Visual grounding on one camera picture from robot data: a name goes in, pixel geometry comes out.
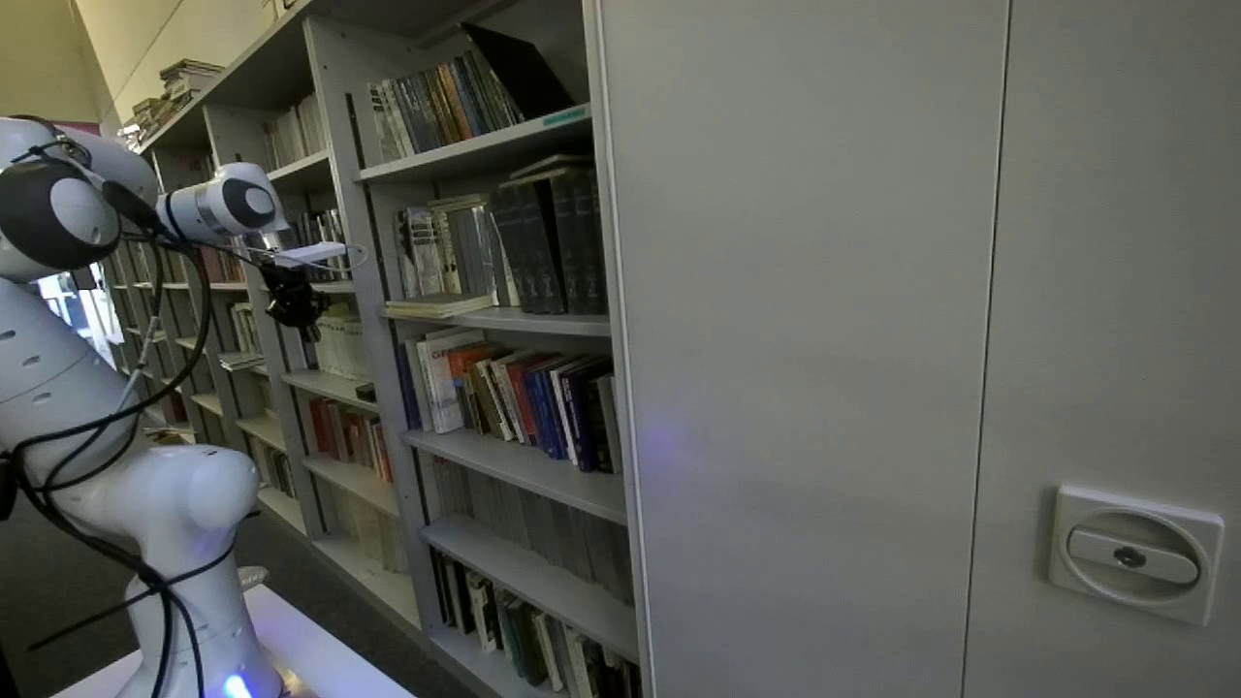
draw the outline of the white robot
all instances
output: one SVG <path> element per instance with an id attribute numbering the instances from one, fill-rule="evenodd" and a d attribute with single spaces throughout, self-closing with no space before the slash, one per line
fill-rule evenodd
<path id="1" fill-rule="evenodd" d="M 0 118 L 0 481 L 100 547 L 135 551 L 130 613 L 145 661 L 126 698 L 277 698 L 233 568 L 255 466 L 135 433 L 141 397 L 30 295 L 30 278 L 108 256 L 119 216 L 162 231 L 168 246 L 285 231 L 261 166 L 158 196 L 119 143 Z"/>

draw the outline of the metal panel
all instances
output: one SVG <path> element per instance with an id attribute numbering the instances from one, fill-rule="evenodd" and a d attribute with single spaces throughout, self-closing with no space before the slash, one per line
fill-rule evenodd
<path id="1" fill-rule="evenodd" d="M 603 3 L 657 696 L 961 689 L 1005 3 Z"/>
<path id="2" fill-rule="evenodd" d="M 1206 629 L 1049 582 L 1051 485 L 1241 517 L 1241 3 L 1019 0 L 1000 174 L 970 696 L 1231 698 Z"/>

